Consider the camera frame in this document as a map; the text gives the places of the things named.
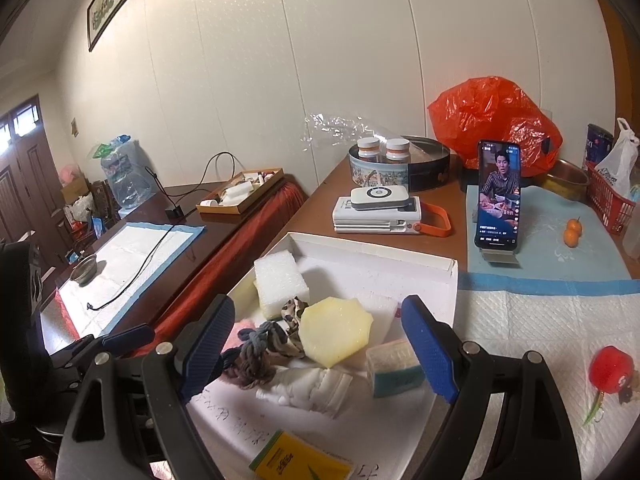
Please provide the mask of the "white foam block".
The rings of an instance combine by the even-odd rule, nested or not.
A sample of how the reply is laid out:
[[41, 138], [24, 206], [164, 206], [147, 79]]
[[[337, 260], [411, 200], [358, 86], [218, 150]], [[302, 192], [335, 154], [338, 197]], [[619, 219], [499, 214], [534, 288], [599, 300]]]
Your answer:
[[294, 298], [309, 301], [309, 287], [288, 250], [257, 259], [254, 272], [259, 307], [267, 320], [278, 318], [285, 304]]

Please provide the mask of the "red plush apple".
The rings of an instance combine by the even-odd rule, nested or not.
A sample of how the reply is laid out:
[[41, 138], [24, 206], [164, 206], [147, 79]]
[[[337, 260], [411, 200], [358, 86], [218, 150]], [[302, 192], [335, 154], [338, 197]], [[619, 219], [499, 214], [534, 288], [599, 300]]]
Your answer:
[[584, 425], [598, 417], [606, 396], [617, 396], [620, 405], [630, 403], [639, 395], [639, 375], [632, 357], [617, 347], [606, 346], [593, 357], [588, 370], [590, 385], [596, 395]]

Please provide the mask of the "small metal bowl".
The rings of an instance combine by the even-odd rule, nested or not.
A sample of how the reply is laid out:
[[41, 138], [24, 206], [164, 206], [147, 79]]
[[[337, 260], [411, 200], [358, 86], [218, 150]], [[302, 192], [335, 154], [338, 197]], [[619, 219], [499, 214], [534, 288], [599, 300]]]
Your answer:
[[86, 286], [94, 279], [96, 274], [98, 274], [98, 262], [96, 261], [96, 254], [91, 254], [78, 261], [72, 272], [70, 272], [70, 280], [79, 286]]

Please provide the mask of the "white quilted pad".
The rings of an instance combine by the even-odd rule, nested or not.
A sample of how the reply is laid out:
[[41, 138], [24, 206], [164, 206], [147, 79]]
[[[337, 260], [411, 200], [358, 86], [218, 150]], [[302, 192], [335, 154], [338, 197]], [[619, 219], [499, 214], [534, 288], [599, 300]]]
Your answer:
[[582, 478], [604, 471], [639, 416], [639, 395], [627, 403], [616, 394], [597, 396], [588, 378], [596, 353], [614, 346], [639, 356], [639, 283], [636, 280], [568, 282], [463, 273], [454, 329], [463, 340], [497, 356], [542, 355], [572, 425]]

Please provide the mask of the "pad on side table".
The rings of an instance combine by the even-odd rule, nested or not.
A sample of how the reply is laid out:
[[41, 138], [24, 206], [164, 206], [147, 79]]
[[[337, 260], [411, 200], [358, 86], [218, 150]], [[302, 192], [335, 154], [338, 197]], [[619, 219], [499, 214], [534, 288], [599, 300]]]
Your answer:
[[125, 223], [96, 252], [96, 276], [85, 285], [67, 280], [58, 290], [72, 333], [103, 336], [114, 330], [203, 232], [201, 226]]

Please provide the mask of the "red cloth on side table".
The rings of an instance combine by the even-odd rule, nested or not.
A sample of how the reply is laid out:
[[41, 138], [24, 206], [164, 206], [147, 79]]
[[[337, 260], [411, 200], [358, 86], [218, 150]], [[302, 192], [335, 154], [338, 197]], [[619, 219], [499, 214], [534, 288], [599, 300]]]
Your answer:
[[230, 292], [306, 199], [287, 174], [243, 217], [205, 221], [205, 231], [142, 292], [116, 324], [116, 332], [146, 323], [157, 339], [175, 338], [216, 295]]

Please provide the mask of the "teal striped sponge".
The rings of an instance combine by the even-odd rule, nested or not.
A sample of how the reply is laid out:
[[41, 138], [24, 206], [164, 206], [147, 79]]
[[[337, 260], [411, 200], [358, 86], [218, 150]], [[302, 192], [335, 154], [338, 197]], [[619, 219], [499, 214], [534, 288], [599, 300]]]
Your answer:
[[366, 371], [372, 396], [386, 398], [420, 387], [424, 373], [407, 339], [396, 339], [366, 351]]

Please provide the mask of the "yellow green tissue pack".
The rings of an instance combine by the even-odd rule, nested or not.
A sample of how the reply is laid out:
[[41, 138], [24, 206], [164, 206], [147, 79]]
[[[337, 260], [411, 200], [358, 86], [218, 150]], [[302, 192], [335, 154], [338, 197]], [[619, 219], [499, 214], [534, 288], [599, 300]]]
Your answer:
[[278, 430], [252, 460], [250, 470], [259, 479], [345, 480], [354, 465]]

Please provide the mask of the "wooden door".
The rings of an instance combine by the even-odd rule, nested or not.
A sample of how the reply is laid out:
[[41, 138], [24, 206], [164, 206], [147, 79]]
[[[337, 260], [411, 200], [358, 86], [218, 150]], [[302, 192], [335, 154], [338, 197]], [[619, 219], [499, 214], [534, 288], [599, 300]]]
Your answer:
[[53, 282], [73, 242], [36, 96], [1, 115], [0, 185], [1, 239], [34, 243], [44, 281]]

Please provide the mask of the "white folded cloth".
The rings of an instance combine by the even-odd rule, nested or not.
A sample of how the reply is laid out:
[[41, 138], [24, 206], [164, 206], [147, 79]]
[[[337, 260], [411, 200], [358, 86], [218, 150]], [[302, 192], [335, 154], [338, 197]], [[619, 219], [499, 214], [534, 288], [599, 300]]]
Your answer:
[[256, 389], [257, 400], [335, 418], [354, 376], [320, 367], [280, 367], [272, 381]]

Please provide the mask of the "light blue mat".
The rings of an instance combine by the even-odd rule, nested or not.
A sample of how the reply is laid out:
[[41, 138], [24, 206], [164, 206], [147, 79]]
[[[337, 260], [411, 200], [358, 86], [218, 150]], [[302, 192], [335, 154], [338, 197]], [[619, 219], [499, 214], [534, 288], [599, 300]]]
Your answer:
[[[594, 211], [583, 203], [566, 200], [538, 186], [528, 186], [521, 192], [523, 209], [515, 254], [518, 265], [493, 266], [474, 244], [477, 191], [477, 186], [470, 185], [465, 199], [470, 273], [583, 282], [630, 278], [620, 251]], [[566, 222], [571, 218], [582, 222], [582, 237], [575, 248], [563, 242]]]

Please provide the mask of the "small orange fruit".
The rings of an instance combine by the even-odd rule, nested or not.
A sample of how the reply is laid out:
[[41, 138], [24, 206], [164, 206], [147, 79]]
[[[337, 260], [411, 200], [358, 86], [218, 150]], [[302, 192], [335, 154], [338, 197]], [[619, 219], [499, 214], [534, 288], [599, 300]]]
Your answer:
[[566, 229], [563, 232], [563, 242], [569, 248], [575, 248], [579, 244], [580, 233], [573, 229]]
[[582, 222], [580, 222], [579, 219], [568, 220], [566, 228], [574, 231], [578, 236], [582, 236]]

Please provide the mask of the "pale yellow sponge piece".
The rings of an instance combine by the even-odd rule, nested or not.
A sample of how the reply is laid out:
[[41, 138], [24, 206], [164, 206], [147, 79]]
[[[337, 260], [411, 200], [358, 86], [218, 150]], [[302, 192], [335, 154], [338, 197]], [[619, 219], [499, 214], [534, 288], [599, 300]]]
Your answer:
[[328, 297], [306, 307], [298, 334], [306, 357], [331, 368], [368, 344], [372, 324], [357, 299]]

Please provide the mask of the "water bottle jug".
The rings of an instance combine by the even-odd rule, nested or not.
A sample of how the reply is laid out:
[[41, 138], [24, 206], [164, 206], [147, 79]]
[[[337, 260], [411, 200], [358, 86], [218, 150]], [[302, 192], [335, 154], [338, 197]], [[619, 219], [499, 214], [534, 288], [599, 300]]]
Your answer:
[[154, 193], [150, 176], [143, 169], [138, 148], [129, 134], [99, 144], [92, 158], [100, 162], [114, 199], [121, 210], [134, 210]]

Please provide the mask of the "clear plastic jug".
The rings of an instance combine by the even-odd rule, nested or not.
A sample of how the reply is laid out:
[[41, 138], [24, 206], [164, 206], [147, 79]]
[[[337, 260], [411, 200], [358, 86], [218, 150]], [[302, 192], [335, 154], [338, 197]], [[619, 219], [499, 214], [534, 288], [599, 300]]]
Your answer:
[[634, 260], [640, 257], [640, 203], [634, 205], [626, 232], [623, 236], [623, 250]]

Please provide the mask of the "yellow box of small items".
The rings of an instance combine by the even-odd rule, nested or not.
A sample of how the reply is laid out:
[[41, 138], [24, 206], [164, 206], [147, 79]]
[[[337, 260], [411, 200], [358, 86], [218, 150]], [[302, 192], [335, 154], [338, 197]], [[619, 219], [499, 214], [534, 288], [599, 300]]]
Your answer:
[[244, 214], [283, 180], [282, 168], [243, 170], [196, 205], [200, 214]]

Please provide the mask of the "red plastic basket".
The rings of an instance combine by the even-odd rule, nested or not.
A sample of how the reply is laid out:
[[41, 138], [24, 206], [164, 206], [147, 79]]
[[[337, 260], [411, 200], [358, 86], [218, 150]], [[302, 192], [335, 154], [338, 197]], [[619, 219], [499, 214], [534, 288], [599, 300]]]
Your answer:
[[593, 162], [586, 162], [589, 176], [587, 197], [605, 229], [611, 234], [620, 234], [628, 226], [634, 212], [635, 202], [618, 194], [596, 171]]

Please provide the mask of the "white power station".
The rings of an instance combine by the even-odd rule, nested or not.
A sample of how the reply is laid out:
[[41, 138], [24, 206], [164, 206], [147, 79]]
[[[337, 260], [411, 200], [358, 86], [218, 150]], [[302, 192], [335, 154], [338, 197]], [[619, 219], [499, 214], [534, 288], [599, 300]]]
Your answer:
[[340, 197], [332, 211], [332, 222], [337, 233], [447, 237], [454, 230], [444, 208], [424, 203], [418, 196], [400, 208], [370, 210], [357, 210], [348, 197]]

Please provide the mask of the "brass metal bowl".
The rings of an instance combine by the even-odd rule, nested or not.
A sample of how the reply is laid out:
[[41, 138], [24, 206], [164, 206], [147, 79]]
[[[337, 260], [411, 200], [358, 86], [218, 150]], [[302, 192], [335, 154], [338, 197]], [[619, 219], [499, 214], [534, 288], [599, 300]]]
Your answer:
[[587, 197], [589, 176], [582, 168], [558, 159], [546, 174], [536, 177], [536, 185], [566, 200], [583, 202]]

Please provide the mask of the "smartphone on stand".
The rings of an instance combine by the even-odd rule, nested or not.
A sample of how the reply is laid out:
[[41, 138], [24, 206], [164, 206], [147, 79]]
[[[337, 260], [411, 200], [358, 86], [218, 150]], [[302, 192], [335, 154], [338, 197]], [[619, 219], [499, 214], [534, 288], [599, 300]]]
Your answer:
[[474, 242], [480, 249], [518, 247], [521, 215], [521, 150], [518, 144], [478, 144], [477, 217]]

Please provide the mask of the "white plastic bag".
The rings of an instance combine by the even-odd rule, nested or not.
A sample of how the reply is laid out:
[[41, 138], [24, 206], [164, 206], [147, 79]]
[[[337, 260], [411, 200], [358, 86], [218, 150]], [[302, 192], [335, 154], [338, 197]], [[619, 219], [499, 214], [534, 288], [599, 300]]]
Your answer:
[[597, 174], [612, 186], [613, 190], [630, 199], [630, 178], [638, 159], [639, 138], [625, 118], [617, 118], [620, 134], [612, 151], [594, 168]]

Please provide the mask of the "white power bank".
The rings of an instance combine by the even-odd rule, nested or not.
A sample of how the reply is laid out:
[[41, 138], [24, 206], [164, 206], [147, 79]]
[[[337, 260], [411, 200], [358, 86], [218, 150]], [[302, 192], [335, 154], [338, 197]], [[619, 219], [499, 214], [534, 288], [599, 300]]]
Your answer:
[[405, 207], [410, 202], [410, 195], [402, 185], [378, 185], [353, 188], [349, 199], [356, 210], [394, 209]]

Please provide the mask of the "round decorated tin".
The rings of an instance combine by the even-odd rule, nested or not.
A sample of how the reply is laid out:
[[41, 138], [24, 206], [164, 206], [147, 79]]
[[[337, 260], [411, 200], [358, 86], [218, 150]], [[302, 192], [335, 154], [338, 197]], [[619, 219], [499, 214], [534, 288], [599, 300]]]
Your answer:
[[450, 156], [444, 144], [422, 136], [369, 136], [348, 151], [352, 182], [357, 186], [403, 185], [410, 192], [444, 185]]

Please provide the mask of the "right white pill bottle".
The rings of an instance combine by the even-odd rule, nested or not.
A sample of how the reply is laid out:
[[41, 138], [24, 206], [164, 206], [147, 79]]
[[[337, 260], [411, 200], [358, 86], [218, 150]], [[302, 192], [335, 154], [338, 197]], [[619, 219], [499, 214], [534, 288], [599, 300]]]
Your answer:
[[410, 141], [405, 138], [388, 139], [385, 145], [385, 159], [396, 164], [410, 162]]

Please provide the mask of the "white pill bottle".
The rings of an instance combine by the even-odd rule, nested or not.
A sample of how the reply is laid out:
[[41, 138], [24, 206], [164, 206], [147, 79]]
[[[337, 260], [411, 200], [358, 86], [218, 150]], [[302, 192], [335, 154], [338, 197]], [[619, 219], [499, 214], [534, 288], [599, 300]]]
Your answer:
[[385, 145], [385, 159], [396, 164], [410, 162], [410, 141], [405, 138], [388, 139]]
[[365, 162], [378, 162], [381, 156], [380, 140], [375, 136], [366, 136], [357, 141], [358, 158]]

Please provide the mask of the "orange plastic bag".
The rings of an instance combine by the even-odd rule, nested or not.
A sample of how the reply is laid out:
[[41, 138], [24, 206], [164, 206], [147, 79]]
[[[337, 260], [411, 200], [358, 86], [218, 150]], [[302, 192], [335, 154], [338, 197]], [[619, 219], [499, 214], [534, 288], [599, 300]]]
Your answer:
[[510, 142], [521, 149], [522, 175], [536, 177], [558, 159], [558, 127], [513, 81], [499, 76], [471, 78], [442, 92], [427, 107], [434, 135], [463, 165], [478, 168], [481, 140]]

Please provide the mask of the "left white pill bottle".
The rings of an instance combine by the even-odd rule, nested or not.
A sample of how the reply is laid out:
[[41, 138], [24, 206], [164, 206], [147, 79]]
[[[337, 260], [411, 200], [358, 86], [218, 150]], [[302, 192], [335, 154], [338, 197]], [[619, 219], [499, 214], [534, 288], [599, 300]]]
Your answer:
[[381, 156], [380, 140], [375, 136], [366, 136], [357, 141], [358, 158], [365, 162], [378, 162]]

